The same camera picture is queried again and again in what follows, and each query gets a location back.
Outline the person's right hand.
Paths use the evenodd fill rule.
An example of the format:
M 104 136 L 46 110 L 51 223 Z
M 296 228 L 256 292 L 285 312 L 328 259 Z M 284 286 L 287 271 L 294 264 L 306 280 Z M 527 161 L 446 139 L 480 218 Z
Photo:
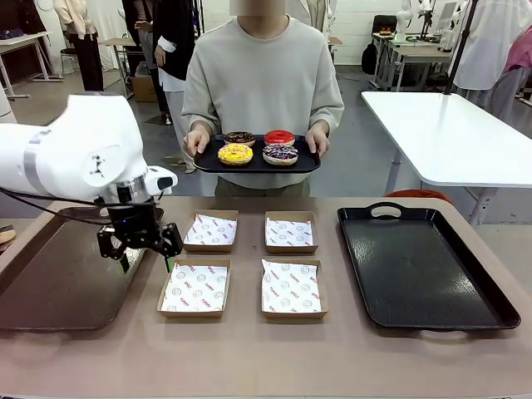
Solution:
M 187 152 L 191 157 L 195 157 L 197 154 L 202 154 L 209 144 L 210 135 L 209 132 L 202 127 L 193 129 L 186 137 Z

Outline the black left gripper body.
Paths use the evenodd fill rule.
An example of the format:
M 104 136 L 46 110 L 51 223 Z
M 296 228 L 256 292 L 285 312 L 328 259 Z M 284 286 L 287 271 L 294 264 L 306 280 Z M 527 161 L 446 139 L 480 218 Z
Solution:
M 128 248 L 158 249 L 163 238 L 160 221 L 164 214 L 155 202 L 107 208 L 115 237 Z

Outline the person's left hand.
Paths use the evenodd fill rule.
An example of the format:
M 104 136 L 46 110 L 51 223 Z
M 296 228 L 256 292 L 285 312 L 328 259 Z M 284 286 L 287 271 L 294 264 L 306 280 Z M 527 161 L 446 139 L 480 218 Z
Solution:
M 319 158 L 324 157 L 329 150 L 330 141 L 328 139 L 328 133 L 328 124 L 319 122 L 313 125 L 305 135 L 305 141 L 310 152 Z

